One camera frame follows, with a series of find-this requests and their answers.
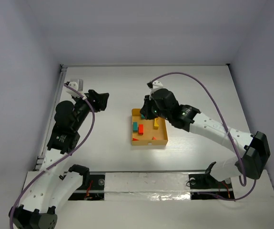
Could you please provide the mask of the yellow arch block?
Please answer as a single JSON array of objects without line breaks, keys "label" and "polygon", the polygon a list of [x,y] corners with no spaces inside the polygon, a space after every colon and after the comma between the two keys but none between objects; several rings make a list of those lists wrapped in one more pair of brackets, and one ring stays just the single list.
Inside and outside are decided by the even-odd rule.
[{"label": "yellow arch block", "polygon": [[153,128],[154,128],[154,129],[158,129],[158,128],[159,128],[158,118],[155,118],[155,119],[154,119]]}]

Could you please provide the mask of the red rectangular block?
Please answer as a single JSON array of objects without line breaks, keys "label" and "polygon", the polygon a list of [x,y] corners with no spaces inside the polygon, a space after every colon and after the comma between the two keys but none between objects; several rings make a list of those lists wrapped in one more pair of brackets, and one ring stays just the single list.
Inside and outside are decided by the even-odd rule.
[{"label": "red rectangular block", "polygon": [[138,125],[138,134],[139,135],[143,135],[144,134],[144,125],[143,124],[139,124]]}]

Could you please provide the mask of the teal rectangular block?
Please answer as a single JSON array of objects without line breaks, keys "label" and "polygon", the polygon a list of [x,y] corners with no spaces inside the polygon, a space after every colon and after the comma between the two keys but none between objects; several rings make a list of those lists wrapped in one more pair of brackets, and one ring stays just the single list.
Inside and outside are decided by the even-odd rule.
[{"label": "teal rectangular block", "polygon": [[135,132],[138,132],[138,123],[137,122],[133,122],[132,123],[132,131],[135,133]]}]

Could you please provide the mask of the yellow plastic tray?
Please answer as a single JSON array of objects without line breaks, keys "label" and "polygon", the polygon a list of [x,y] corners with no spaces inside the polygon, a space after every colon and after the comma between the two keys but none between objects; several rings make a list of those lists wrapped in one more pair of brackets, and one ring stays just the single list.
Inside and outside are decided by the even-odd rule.
[{"label": "yellow plastic tray", "polygon": [[154,129],[154,119],[146,120],[141,119],[140,109],[134,108],[132,109],[132,123],[137,122],[139,124],[144,125],[144,134],[139,135],[138,132],[132,131],[132,138],[137,138],[139,141],[132,141],[133,146],[165,146],[168,143],[168,135],[166,129],[165,120],[162,118],[158,118],[159,128]]}]

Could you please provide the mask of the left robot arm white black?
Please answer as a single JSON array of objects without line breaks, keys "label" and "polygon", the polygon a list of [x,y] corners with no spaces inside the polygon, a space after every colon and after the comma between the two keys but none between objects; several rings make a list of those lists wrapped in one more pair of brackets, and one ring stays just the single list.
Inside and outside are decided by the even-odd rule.
[{"label": "left robot arm white black", "polygon": [[62,101],[55,108],[55,124],[47,144],[39,174],[23,189],[9,212],[10,228],[53,229],[64,203],[79,187],[89,181],[87,167],[74,164],[64,171],[66,161],[85,140],[79,128],[88,114],[104,111],[108,93],[73,90],[73,101]]}]

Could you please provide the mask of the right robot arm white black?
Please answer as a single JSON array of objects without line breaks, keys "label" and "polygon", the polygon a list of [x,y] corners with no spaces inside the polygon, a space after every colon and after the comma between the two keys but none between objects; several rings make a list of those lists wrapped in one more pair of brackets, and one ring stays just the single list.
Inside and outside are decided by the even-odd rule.
[{"label": "right robot arm white black", "polygon": [[264,133],[251,134],[227,127],[195,107],[179,104],[165,88],[146,95],[140,113],[147,120],[163,118],[177,129],[203,136],[234,152],[234,157],[208,166],[202,177],[206,182],[238,176],[258,180],[270,157]]}]

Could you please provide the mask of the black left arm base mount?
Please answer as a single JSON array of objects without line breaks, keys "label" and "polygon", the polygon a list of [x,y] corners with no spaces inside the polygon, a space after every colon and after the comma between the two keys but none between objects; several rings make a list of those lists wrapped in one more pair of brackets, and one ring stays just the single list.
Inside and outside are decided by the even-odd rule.
[{"label": "black left arm base mount", "polygon": [[105,174],[90,174],[87,183],[84,186],[84,189],[88,189],[90,187],[90,190],[104,190],[105,185]]}]

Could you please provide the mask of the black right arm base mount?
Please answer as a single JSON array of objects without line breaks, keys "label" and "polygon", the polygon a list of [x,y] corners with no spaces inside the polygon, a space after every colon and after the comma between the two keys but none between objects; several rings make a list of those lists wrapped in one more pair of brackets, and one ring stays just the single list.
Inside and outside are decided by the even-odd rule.
[{"label": "black right arm base mount", "polygon": [[218,189],[221,185],[221,182],[207,174],[189,174],[188,181],[186,182],[187,187],[200,190]]}]

